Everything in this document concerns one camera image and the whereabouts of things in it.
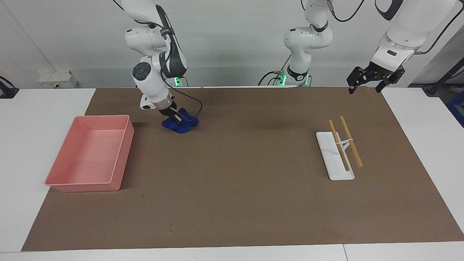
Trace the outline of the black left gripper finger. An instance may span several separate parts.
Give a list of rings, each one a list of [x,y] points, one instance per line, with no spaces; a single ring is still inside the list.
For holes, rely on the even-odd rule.
[[[381,91],[390,84],[396,84],[404,75],[404,67],[399,67],[392,75],[383,76],[381,81],[376,86],[376,92],[379,94]]]
[[[347,77],[347,83],[349,86],[348,91],[350,95],[353,94],[359,86],[368,82],[368,78],[366,77],[367,72],[367,69],[363,69],[361,67],[355,67],[353,71],[351,71]]]

